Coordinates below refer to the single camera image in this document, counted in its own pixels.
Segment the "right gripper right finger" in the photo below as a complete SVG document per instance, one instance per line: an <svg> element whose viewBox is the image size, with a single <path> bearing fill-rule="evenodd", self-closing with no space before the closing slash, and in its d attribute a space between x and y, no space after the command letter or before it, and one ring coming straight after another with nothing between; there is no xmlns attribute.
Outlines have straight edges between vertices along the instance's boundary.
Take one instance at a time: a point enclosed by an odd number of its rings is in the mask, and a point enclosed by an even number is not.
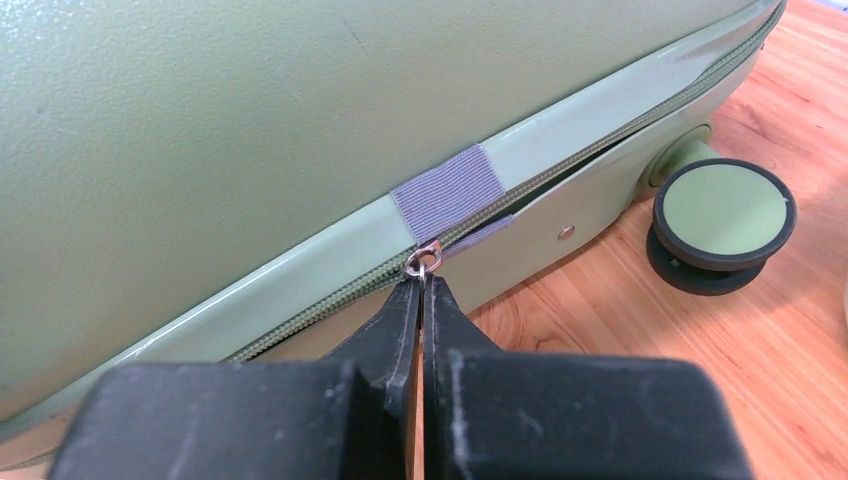
<svg viewBox="0 0 848 480"><path fill-rule="evenodd" d="M429 479L750 479L717 386L667 358L509 352L422 289Z"/></svg>

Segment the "green hard-shell suitcase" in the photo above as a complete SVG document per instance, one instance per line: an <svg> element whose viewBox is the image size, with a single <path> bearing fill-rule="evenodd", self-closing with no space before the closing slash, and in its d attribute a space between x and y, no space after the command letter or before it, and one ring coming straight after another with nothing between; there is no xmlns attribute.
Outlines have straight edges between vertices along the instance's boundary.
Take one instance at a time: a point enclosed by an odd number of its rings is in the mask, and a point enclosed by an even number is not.
<svg viewBox="0 0 848 480"><path fill-rule="evenodd" d="M1 475L129 362L318 356L408 256L473 310L589 243L782 1L5 1Z"/></svg>

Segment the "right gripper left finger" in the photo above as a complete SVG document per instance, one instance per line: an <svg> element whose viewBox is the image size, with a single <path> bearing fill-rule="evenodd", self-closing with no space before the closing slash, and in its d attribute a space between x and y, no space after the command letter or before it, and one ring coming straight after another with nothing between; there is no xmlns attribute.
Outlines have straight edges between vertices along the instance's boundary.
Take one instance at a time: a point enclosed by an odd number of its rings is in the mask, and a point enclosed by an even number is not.
<svg viewBox="0 0 848 480"><path fill-rule="evenodd" d="M312 361L156 363L96 383L52 479L408 479L421 284Z"/></svg>

